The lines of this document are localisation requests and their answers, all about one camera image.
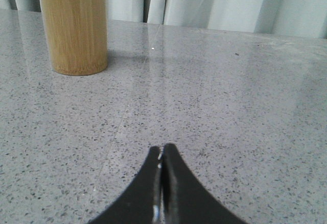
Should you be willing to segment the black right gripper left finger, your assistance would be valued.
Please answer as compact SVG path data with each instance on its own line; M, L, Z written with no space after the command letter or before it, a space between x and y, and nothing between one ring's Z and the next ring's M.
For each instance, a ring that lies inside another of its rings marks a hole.
M159 223L161 166L160 149L153 146L130 185L89 223Z

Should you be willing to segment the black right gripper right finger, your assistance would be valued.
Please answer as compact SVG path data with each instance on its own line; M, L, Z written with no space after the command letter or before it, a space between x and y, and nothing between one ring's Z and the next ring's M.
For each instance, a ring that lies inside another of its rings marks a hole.
M197 180L176 145L163 148L162 186L166 223L245 223Z

